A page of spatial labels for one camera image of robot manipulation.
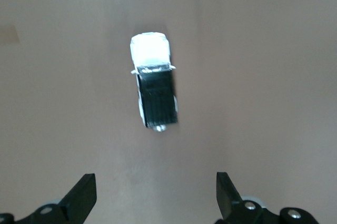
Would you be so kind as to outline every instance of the black metal part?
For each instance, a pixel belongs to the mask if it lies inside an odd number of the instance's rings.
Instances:
[[[14,221],[10,213],[0,214],[1,224],[83,224],[97,200],[95,174],[85,174],[58,204],[48,204]]]
[[[146,127],[177,122],[172,71],[137,74]]]
[[[318,224],[310,213],[300,208],[283,208],[278,216],[254,201],[243,201],[225,172],[216,174],[216,198],[223,219],[215,224]]]

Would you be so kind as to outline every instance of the bolt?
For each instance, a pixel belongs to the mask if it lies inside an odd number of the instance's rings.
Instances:
[[[300,219],[301,218],[301,214],[294,209],[290,209],[288,211],[288,215],[290,215],[294,219]]]
[[[51,208],[51,207],[45,207],[44,209],[42,209],[41,210],[41,214],[42,215],[45,215],[46,213],[49,213],[50,211],[52,211],[53,210],[53,208]]]
[[[253,203],[253,202],[250,202],[250,201],[247,201],[247,202],[244,204],[244,206],[245,206],[246,208],[248,208],[249,210],[254,210],[254,209],[256,208],[256,206],[254,205],[254,203]]]

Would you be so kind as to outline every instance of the screw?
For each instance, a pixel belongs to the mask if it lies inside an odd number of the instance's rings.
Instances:
[[[301,214],[294,209],[290,209],[288,211],[288,215],[290,215],[294,219],[300,219],[301,218]]]
[[[51,208],[51,207],[45,207],[44,209],[42,209],[41,210],[41,214],[42,215],[45,215],[46,213],[49,213],[50,211],[52,211],[53,210],[53,208]]]
[[[247,202],[244,204],[244,206],[245,206],[246,208],[248,208],[249,210],[254,210],[254,209],[256,208],[256,206],[254,205],[254,203],[253,203],[253,202],[250,202],[250,201],[247,201]]]

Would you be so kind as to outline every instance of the white toy car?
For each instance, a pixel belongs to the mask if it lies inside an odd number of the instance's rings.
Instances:
[[[136,74],[139,110],[147,128],[164,131],[177,123],[170,45],[162,33],[149,32],[132,37],[130,43]]]

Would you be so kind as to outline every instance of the brown surface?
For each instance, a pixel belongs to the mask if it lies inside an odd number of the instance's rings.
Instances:
[[[0,0],[0,211],[97,176],[87,223],[214,223],[215,173],[334,223],[336,0]],[[138,114],[129,42],[171,42],[179,124]]]

